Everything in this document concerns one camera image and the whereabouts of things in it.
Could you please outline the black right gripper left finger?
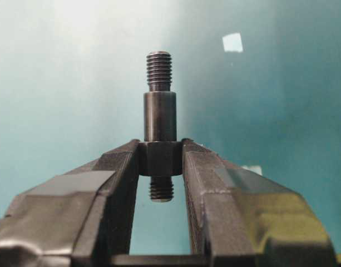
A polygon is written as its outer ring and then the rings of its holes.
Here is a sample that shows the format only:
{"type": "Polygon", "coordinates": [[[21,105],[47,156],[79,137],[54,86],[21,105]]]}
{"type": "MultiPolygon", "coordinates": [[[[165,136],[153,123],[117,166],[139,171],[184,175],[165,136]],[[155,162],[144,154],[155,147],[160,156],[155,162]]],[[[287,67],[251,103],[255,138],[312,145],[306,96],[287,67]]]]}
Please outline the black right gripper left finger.
{"type": "Polygon", "coordinates": [[[138,144],[18,194],[0,219],[0,266],[105,266],[112,255],[127,254],[138,144]]]}

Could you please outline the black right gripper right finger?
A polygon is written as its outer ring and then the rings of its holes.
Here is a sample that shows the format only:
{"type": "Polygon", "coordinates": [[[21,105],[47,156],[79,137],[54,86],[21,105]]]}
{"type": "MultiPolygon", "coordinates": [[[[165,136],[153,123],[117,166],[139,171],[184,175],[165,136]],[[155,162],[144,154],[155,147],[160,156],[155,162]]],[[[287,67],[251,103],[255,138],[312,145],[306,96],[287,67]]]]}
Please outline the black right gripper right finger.
{"type": "Polygon", "coordinates": [[[191,250],[211,266],[336,266],[324,226],[297,192],[185,139],[191,250]]]}

